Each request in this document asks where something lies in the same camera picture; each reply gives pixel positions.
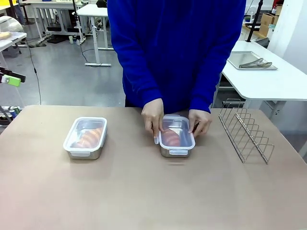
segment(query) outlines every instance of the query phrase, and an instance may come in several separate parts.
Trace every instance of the yellow object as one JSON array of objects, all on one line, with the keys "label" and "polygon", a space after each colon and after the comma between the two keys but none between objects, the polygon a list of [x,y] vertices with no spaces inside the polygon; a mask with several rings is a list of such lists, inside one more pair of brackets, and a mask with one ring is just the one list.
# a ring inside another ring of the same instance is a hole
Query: yellow object
[{"label": "yellow object", "polygon": [[11,35],[10,32],[0,32],[0,40],[8,39]]},{"label": "yellow object", "polygon": [[0,6],[9,6],[10,1],[9,0],[0,0]]}]

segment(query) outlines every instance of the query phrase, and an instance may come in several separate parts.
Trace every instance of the blue sleeve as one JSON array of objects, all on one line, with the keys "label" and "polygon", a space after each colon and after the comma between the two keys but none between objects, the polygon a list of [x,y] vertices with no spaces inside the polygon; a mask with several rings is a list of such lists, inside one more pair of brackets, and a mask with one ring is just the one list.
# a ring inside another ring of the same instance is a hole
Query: blue sleeve
[{"label": "blue sleeve", "polygon": [[230,52],[240,37],[246,1],[238,0],[236,4],[234,1],[229,1],[226,5],[228,6],[223,8],[227,18],[223,17],[223,21],[229,22],[229,25],[222,24],[218,37],[201,62],[189,109],[210,112],[209,106],[213,102],[220,73],[223,71]]},{"label": "blue sleeve", "polygon": [[144,51],[136,35],[136,0],[110,0],[107,3],[111,24],[111,38],[118,60],[122,65],[132,90],[143,105],[161,98],[153,76],[147,68]]}]

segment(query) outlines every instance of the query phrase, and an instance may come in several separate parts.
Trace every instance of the person's right hand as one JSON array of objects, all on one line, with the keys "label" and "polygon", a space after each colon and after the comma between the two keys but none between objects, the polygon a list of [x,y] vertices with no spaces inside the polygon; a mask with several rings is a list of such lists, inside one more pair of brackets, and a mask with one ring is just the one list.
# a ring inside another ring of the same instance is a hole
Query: person's right hand
[{"label": "person's right hand", "polygon": [[155,99],[147,103],[142,111],[142,116],[145,121],[145,129],[156,138],[159,130],[163,131],[163,101],[161,98]]}]

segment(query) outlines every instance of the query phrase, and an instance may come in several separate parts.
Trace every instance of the person's left hand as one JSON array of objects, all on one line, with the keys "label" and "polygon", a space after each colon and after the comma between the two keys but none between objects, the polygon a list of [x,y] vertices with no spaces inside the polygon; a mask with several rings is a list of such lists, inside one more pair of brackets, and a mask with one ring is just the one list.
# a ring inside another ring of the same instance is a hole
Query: person's left hand
[{"label": "person's left hand", "polygon": [[189,121],[190,133],[193,132],[194,127],[198,124],[196,130],[194,131],[194,137],[197,137],[198,135],[203,135],[208,132],[212,118],[211,114],[206,111],[191,109],[189,111]]}]

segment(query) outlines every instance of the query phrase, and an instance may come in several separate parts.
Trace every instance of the blue hoodie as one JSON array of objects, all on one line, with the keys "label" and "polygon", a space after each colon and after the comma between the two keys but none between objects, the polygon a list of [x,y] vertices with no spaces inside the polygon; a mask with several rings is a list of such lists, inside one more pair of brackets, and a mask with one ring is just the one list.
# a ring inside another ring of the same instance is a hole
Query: blue hoodie
[{"label": "blue hoodie", "polygon": [[165,113],[210,112],[240,36],[245,0],[109,0],[112,45],[127,99],[162,98]]}]

